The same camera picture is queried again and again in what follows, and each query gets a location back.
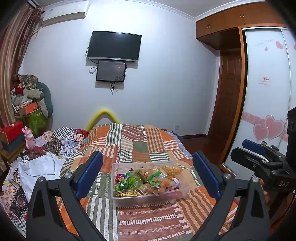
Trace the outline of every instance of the ceiling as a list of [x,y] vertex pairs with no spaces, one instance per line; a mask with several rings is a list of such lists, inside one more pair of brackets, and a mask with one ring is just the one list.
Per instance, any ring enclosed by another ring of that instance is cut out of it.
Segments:
[[[39,4],[42,4],[44,6],[48,6],[50,4],[57,3],[60,1],[61,0],[37,0]],[[177,9],[178,13],[182,14],[183,12],[185,13],[184,15],[186,17],[194,19],[206,13],[207,11],[210,11],[214,8],[218,8],[219,6],[224,4],[229,5],[228,7],[232,7],[233,5],[240,5],[242,3],[252,2],[256,0],[236,0],[236,1],[233,1],[233,0],[151,0],[151,1],[128,0],[128,1],[138,1],[138,2],[144,2],[152,5],[154,5],[153,4],[154,2],[156,6],[157,6],[157,3],[160,3],[163,5],[169,6],[171,8]]]

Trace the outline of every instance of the curtain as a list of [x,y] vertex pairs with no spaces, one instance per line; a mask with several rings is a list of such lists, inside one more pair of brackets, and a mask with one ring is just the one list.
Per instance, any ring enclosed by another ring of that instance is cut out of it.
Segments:
[[31,35],[40,21],[43,6],[25,4],[10,21],[0,49],[0,126],[15,121],[10,91],[24,58]]

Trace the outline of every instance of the blue gripper pad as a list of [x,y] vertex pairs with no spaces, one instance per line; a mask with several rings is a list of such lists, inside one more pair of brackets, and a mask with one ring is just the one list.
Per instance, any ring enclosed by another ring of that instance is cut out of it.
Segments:
[[90,164],[77,182],[77,191],[75,197],[78,200],[87,196],[94,180],[96,179],[103,165],[102,153],[97,152],[94,156],[91,155],[90,158],[92,158]]
[[258,143],[252,142],[252,141],[247,140],[247,139],[242,142],[242,147],[247,149],[247,150],[250,150],[252,152],[255,152],[255,153],[259,154],[259,155],[265,154],[264,146],[259,145]]
[[210,197],[215,199],[220,198],[220,183],[209,167],[211,165],[209,160],[201,151],[198,151],[194,153],[192,162]]

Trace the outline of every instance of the pink bunny figurine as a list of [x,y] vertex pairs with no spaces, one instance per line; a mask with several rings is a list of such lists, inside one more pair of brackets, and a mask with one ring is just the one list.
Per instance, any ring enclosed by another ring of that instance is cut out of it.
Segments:
[[22,128],[22,132],[25,135],[27,149],[29,150],[30,153],[33,153],[36,141],[35,141],[35,138],[33,136],[32,130],[25,126],[25,129]]

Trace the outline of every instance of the striped quilt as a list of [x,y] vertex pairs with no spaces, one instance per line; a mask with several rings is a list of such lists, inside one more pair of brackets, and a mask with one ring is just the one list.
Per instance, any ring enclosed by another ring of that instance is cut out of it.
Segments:
[[[86,144],[66,160],[61,176],[66,172],[74,172],[95,150],[103,154],[103,166],[89,194],[80,203],[106,240],[189,240],[215,204],[215,199],[209,197],[204,188],[198,170],[192,166],[192,160],[182,153],[174,138],[163,130],[150,125],[116,123],[96,127],[90,131]],[[111,198],[112,163],[163,160],[173,160],[183,169],[191,189],[188,197],[175,202],[117,208]],[[57,202],[67,229],[77,234],[62,199],[57,198]],[[237,205],[233,203],[220,234],[229,229],[236,209]]]

